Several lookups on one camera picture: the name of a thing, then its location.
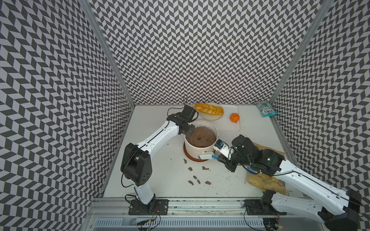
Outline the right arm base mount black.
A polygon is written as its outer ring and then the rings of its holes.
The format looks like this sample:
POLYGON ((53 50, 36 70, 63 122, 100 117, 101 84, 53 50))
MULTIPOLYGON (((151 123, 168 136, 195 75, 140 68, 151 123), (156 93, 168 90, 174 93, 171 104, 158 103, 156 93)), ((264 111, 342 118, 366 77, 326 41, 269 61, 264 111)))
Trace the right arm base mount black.
POLYGON ((272 196, 276 191, 266 190, 263 192, 261 199, 246 199, 244 200, 244 207, 248 215, 287 215, 286 212, 278 212, 272 207, 272 196))

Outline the white ceramic pot with mud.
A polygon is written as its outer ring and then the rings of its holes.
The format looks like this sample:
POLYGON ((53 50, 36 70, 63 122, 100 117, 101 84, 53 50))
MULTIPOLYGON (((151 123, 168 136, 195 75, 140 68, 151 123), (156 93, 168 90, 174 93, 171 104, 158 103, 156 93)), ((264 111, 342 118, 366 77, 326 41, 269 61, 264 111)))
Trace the white ceramic pot with mud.
POLYGON ((214 155, 213 146, 219 139, 217 128, 212 123, 203 120, 192 124, 195 126, 193 134, 190 137, 184 136, 187 152, 196 159, 203 154, 214 155))

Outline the white blue scrub brush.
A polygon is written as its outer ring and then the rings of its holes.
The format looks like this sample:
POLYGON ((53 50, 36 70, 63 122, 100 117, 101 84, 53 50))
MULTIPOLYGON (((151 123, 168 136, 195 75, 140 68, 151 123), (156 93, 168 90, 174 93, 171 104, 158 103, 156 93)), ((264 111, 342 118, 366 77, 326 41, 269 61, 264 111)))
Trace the white blue scrub brush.
POLYGON ((203 154, 203 155, 199 155, 199 159, 201 160, 212 160, 212 159, 215 159, 217 160, 219 157, 216 157, 214 155, 211 155, 211 154, 203 154))

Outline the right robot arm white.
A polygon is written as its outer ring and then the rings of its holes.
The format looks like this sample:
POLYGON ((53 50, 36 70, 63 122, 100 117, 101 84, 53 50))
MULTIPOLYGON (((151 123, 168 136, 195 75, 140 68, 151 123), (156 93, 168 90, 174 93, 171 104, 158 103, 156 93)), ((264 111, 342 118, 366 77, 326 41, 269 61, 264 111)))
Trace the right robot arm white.
POLYGON ((213 149, 220 152, 217 161, 234 172, 242 166, 250 174, 262 173, 288 183, 307 198, 287 196, 265 190, 260 201, 245 200, 249 215, 300 215, 321 224, 330 231, 356 231, 362 196, 358 191, 344 191, 311 176, 272 149, 259 149, 243 135, 231 145, 217 140, 213 149))

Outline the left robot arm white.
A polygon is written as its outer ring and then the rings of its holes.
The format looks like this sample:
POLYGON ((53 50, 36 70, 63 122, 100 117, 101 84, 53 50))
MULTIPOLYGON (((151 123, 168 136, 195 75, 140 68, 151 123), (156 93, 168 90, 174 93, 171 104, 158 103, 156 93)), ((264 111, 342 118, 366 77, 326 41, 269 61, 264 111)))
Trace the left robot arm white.
POLYGON ((198 118, 198 112, 191 106, 185 105, 181 111, 168 115, 163 125, 143 141, 129 143, 124 149, 120 171, 122 176, 132 182, 136 200, 144 206, 155 201, 149 179, 152 175, 152 160, 159 150, 172 138, 178 135, 191 136, 198 118))

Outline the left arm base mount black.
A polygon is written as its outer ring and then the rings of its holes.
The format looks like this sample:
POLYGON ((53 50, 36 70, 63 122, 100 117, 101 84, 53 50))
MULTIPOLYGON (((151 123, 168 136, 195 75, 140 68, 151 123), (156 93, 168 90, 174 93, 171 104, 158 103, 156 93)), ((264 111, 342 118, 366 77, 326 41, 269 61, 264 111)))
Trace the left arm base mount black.
POLYGON ((155 196, 149 202, 149 204, 143 204, 137 196, 127 194, 125 196, 126 202, 130 204, 129 215, 167 215, 169 208, 169 200, 157 199, 155 196))

